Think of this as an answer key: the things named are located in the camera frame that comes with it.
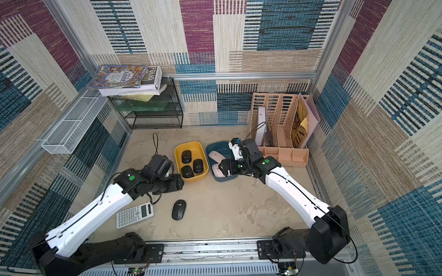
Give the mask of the black mouse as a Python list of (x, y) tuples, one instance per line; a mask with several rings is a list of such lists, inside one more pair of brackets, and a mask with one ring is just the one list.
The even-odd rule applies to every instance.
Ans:
[(185, 179), (193, 178), (195, 176), (193, 169), (189, 165), (186, 165), (181, 168), (181, 175)]
[(204, 162), (202, 159), (195, 159), (193, 161), (193, 172), (195, 174), (202, 174), (204, 172)]
[(179, 221), (184, 217), (186, 211), (186, 201), (177, 200), (172, 209), (172, 219)]
[(189, 164), (192, 162), (192, 151), (184, 150), (181, 154), (181, 161), (183, 164)]

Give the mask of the pink mouse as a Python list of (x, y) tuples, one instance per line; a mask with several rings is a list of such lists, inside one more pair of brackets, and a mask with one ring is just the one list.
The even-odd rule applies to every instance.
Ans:
[(211, 151), (208, 154), (208, 157), (217, 164), (220, 164), (223, 160), (225, 160), (225, 156), (217, 151)]
[(217, 164), (217, 163), (212, 165), (212, 172), (213, 172), (214, 177), (216, 177), (216, 178), (224, 178), (225, 177), (224, 173), (219, 168), (219, 164)]

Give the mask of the yellow plastic bin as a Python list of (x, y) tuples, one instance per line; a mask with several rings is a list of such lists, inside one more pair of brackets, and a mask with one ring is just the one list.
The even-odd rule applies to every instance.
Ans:
[[(181, 154), (184, 150), (191, 150), (192, 151), (192, 162), (189, 164), (183, 164), (181, 161)], [(175, 159), (177, 162), (178, 172), (180, 174), (181, 174), (181, 168), (186, 165), (191, 166), (191, 168), (193, 169), (193, 161), (195, 159), (202, 159), (204, 162), (204, 172), (202, 174), (195, 174), (194, 173), (195, 176), (193, 178), (189, 178), (189, 179), (183, 178), (184, 182), (186, 184), (200, 181), (207, 176), (208, 171), (209, 171), (208, 162), (207, 162), (207, 159), (206, 159), (206, 156), (204, 153), (204, 149), (203, 149), (201, 143), (199, 143), (198, 141), (191, 141), (191, 142), (184, 143), (184, 144), (177, 146), (174, 150), (174, 155), (175, 155)]]

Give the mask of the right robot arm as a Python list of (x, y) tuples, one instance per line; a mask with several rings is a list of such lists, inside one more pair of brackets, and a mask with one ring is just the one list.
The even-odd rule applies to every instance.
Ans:
[(275, 158), (263, 156), (253, 139), (233, 138), (233, 153), (219, 165), (225, 175), (245, 175), (259, 179), (280, 194), (300, 215), (306, 230), (285, 227), (272, 237), (272, 251), (283, 256), (292, 251), (310, 253), (316, 261), (327, 264), (350, 242), (348, 217), (340, 206), (330, 207), (298, 184)]

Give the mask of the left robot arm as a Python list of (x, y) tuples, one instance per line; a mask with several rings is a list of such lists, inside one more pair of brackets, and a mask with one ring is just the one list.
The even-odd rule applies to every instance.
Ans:
[(174, 173), (173, 162), (155, 154), (141, 170), (126, 169), (104, 192), (67, 222), (33, 235), (28, 244), (44, 276), (78, 276), (93, 267), (117, 260), (141, 262), (148, 256), (145, 241), (130, 232), (101, 243), (86, 239), (104, 222), (137, 198), (182, 190), (182, 176)]

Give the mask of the white calculator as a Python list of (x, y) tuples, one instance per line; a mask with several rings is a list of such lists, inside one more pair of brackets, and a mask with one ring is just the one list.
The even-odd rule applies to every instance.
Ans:
[(154, 208), (152, 203), (148, 202), (138, 205), (116, 214), (116, 228), (119, 230), (129, 225), (149, 219), (153, 216)]

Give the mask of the white binder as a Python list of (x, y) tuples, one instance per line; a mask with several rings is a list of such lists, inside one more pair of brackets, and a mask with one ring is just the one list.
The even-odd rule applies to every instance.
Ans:
[(258, 146), (261, 146), (264, 141), (264, 135), (267, 129), (266, 125), (267, 125), (266, 107), (259, 106), (257, 112), (257, 126), (254, 138)]

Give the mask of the pink desk organizer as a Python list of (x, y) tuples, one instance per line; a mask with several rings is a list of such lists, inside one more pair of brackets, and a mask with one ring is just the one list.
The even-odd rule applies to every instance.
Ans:
[(259, 107), (266, 111), (266, 126), (269, 127), (272, 145), (259, 146), (263, 156), (271, 156), (284, 167), (306, 167), (309, 150), (295, 148), (291, 140), (291, 131), (295, 122), (300, 96), (294, 94), (254, 93), (249, 112), (249, 130), (259, 123)]

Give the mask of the green folder on shelf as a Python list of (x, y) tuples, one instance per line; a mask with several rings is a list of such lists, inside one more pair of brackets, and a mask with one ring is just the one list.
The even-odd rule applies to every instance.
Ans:
[(116, 110), (119, 112), (157, 112), (163, 111), (169, 101), (168, 100), (156, 100), (156, 101), (135, 101), (127, 100), (123, 101)]

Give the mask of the lilac folder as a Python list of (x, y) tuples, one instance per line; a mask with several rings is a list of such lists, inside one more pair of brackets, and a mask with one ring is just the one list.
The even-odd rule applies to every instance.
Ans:
[(311, 95), (301, 95), (301, 94), (299, 94), (299, 96), (302, 97), (302, 102), (307, 107), (307, 111), (308, 111), (307, 135), (303, 139), (299, 148), (306, 148), (308, 140), (311, 138), (313, 132), (315, 131), (316, 127), (318, 126), (318, 124), (320, 122), (320, 117), (319, 117), (318, 111), (316, 109), (313, 97)]

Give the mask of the white book under stack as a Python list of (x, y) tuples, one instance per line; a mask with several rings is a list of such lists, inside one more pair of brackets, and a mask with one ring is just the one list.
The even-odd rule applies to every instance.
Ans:
[(128, 96), (128, 95), (160, 95), (168, 87), (167, 84), (161, 85), (159, 89), (147, 89), (146, 86), (140, 88), (127, 89), (99, 89), (102, 96)]

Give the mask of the black folio book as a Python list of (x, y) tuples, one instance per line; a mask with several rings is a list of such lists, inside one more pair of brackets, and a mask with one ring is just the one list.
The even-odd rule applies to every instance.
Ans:
[(162, 69), (160, 66), (148, 66), (145, 76), (142, 78), (141, 87), (158, 89), (161, 84)]

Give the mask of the colourful picture book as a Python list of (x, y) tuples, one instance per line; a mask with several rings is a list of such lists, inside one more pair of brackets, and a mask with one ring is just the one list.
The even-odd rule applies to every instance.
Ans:
[(147, 66), (103, 65), (87, 87), (90, 89), (138, 88), (146, 72)]

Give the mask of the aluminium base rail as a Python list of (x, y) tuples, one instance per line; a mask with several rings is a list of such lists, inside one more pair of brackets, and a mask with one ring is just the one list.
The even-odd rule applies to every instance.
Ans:
[(328, 264), (310, 253), (272, 255), (269, 238), (173, 240), (149, 242), (153, 263), (102, 264), (85, 276), (362, 276), (353, 246)]

